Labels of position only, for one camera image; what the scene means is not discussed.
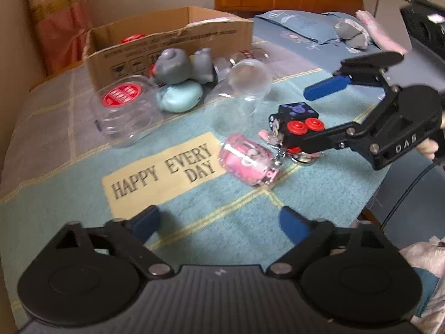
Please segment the person's right hand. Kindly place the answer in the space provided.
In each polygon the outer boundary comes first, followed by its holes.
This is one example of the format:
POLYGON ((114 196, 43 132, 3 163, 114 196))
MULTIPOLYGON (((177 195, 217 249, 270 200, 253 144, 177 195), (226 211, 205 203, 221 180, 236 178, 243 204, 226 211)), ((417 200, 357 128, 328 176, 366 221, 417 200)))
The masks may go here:
POLYGON ((435 159, 435 154, 439 149, 439 145, 433 139, 425 139, 416 147, 417 151, 425 158, 433 161, 435 159))

